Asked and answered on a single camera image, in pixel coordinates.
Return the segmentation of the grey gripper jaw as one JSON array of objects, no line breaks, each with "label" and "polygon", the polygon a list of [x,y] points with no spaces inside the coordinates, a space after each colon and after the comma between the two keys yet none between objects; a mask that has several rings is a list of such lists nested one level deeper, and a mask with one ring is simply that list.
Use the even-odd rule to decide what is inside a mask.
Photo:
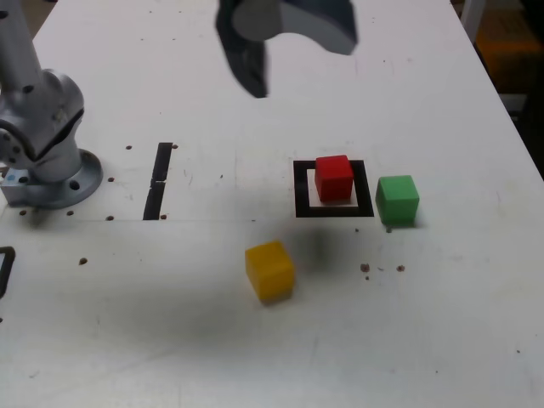
[{"label": "grey gripper jaw", "polygon": [[243,1],[235,6],[232,23],[241,37],[254,42],[292,33],[341,55],[352,54],[358,43],[350,1]]}]

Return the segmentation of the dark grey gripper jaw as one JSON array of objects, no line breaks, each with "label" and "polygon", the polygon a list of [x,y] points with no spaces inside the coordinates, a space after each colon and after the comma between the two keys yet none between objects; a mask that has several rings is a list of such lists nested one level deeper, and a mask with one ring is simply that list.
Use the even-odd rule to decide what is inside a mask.
[{"label": "dark grey gripper jaw", "polygon": [[234,78],[252,97],[265,98],[272,2],[220,0],[215,27]]}]

